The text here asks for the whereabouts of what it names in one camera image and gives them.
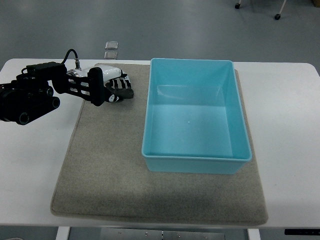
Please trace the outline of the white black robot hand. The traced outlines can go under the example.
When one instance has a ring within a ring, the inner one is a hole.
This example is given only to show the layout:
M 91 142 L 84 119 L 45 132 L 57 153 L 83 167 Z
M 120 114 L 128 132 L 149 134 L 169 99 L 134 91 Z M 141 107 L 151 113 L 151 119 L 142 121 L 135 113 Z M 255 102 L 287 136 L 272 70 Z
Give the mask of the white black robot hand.
M 112 94 L 106 86 L 124 89 L 132 88 L 130 78 L 122 69 L 104 63 L 93 67 L 76 68 L 67 72 L 69 75 L 70 93 L 100 106 L 103 102 L 119 102 L 121 99 Z

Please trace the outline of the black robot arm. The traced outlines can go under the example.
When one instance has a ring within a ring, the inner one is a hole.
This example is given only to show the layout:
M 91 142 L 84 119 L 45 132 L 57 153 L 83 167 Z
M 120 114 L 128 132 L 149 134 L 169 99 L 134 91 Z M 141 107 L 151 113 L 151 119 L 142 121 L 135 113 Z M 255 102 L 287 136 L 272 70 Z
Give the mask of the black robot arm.
M 105 100 L 103 72 L 91 68 L 86 76 L 74 76 L 65 66 L 67 59 L 27 65 L 10 83 L 0 85 L 0 119 L 27 125 L 56 110 L 60 99 L 54 95 L 69 94 L 99 107 Z

